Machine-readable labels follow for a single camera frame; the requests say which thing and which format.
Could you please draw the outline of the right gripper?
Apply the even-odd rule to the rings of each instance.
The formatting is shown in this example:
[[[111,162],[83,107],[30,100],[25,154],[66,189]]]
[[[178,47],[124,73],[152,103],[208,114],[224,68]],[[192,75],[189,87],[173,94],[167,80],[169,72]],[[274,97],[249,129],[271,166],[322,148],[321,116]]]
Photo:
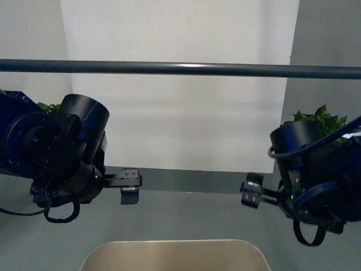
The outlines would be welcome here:
[[[241,204],[258,208],[264,202],[278,205],[283,213],[292,219],[303,219],[306,216],[306,201],[303,195],[294,194],[291,188],[287,188],[283,181],[279,182],[278,193],[263,189],[264,175],[249,172],[246,176],[246,189],[242,190]]]

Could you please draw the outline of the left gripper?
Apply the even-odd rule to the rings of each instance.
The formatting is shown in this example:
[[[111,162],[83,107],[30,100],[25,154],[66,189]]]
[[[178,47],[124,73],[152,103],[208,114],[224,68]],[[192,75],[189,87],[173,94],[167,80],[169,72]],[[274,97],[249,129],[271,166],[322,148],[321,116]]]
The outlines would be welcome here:
[[[72,200],[90,203],[104,187],[120,187],[121,204],[137,204],[142,176],[138,169],[125,168],[117,174],[105,174],[104,168],[81,164],[69,178],[48,174],[34,180],[30,187],[33,203],[47,205],[47,196],[52,205],[65,205]]]

